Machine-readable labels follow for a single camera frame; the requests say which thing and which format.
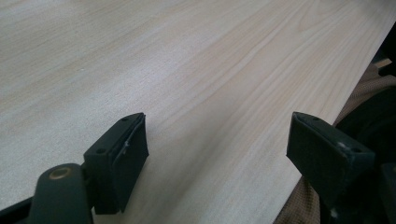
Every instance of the light wood grain surface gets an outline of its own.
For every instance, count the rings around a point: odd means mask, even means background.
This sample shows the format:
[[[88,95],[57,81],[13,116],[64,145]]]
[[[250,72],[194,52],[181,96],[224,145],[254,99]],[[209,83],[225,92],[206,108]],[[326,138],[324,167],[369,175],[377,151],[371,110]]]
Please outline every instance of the light wood grain surface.
[[[127,210],[97,223],[271,223],[300,176],[291,112],[333,122],[395,20],[392,0],[1,1],[0,209],[145,112]]]

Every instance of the dark fabric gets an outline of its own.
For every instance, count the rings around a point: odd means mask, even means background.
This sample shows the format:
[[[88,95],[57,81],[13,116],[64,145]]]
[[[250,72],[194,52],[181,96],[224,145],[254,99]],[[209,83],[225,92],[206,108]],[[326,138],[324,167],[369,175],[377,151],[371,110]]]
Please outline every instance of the dark fabric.
[[[304,177],[297,183],[274,223],[320,223],[319,196]]]
[[[396,161],[396,88],[373,96],[336,128],[373,150],[377,164]]]

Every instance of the screw hole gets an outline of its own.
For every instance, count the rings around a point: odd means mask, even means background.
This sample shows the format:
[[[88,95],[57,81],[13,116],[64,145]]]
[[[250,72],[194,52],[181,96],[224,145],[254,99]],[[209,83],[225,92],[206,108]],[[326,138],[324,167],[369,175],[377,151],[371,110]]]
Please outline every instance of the screw hole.
[[[49,179],[52,179],[52,180],[62,179],[64,177],[67,177],[68,175],[70,175],[71,171],[72,170],[69,167],[61,167],[59,169],[52,171],[49,174]]]
[[[361,153],[361,149],[358,149],[358,148],[355,148],[355,147],[352,148],[352,151],[353,151],[353,152],[356,152],[356,153]]]
[[[105,152],[106,152],[106,150],[104,148],[99,148],[99,149],[96,150],[97,154],[102,154],[102,153],[105,153]]]

